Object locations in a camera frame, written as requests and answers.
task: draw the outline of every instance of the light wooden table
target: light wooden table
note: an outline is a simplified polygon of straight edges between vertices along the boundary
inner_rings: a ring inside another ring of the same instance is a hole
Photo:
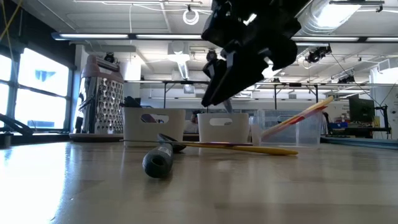
[[[0,151],[0,223],[398,223],[398,151],[297,157],[187,148],[167,180],[149,149],[53,143]]]

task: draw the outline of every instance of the window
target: window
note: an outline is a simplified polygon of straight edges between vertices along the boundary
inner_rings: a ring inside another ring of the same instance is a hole
[[[11,59],[0,55],[0,80],[9,81],[11,76]]]
[[[31,128],[63,129],[67,102],[29,90],[18,90],[15,119]]]
[[[21,55],[18,76],[18,83],[21,85],[66,96],[68,76],[68,67],[33,50],[25,49]]]
[[[0,84],[0,113],[7,113],[7,103],[8,103],[8,86],[5,84]],[[0,128],[4,127],[4,123],[0,121]]]

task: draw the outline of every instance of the window frame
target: window frame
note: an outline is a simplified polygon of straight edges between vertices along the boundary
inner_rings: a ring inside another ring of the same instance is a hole
[[[8,48],[3,48],[0,47],[0,54],[11,59],[11,53],[10,50]],[[19,67],[21,65],[21,54],[23,54],[22,52],[12,52],[13,56],[14,56],[14,60],[12,60],[12,67],[11,67],[11,76],[10,76],[10,80],[9,81],[5,81],[5,80],[1,80],[0,79],[0,83],[6,84],[9,87],[9,93],[8,93],[8,102],[7,102],[7,113],[6,115],[12,119],[15,119],[15,109],[16,109],[16,101],[17,101],[17,94],[18,94],[18,89],[25,89],[25,90],[30,90],[33,91],[35,93],[40,93],[43,95],[47,95],[47,96],[54,96],[54,97],[61,97],[64,98],[66,101],[66,107],[65,107],[65,120],[63,123],[63,128],[62,129],[52,129],[52,128],[37,128],[37,132],[38,133],[42,133],[42,132],[69,132],[70,131],[70,121],[71,121],[71,108],[72,108],[72,84],[73,84],[73,75],[75,73],[75,69],[71,68],[68,65],[65,65],[64,63],[60,62],[59,60],[57,60],[56,58],[50,58],[46,55],[43,55],[44,57],[47,57],[51,60],[53,60],[54,62],[60,63],[64,66],[66,66],[69,69],[69,73],[68,73],[68,83],[67,83],[67,95],[66,96],[61,96],[58,95],[56,93],[52,93],[49,91],[45,91],[45,90],[40,90],[34,87],[29,87],[29,86],[25,86],[25,85],[21,85],[18,83],[18,76],[19,76]],[[8,130],[8,127],[6,124],[4,124],[3,128],[0,128],[0,131],[5,131]]]

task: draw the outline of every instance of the table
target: table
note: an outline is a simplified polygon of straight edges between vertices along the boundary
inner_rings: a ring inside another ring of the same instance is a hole
[[[0,151],[0,223],[397,223],[398,152],[322,144],[295,156],[187,148],[166,180],[150,148]]]

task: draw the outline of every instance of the computer monitor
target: computer monitor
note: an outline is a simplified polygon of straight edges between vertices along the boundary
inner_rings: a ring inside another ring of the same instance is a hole
[[[373,100],[359,99],[350,97],[349,101],[349,120],[351,122],[370,123],[374,120]]]

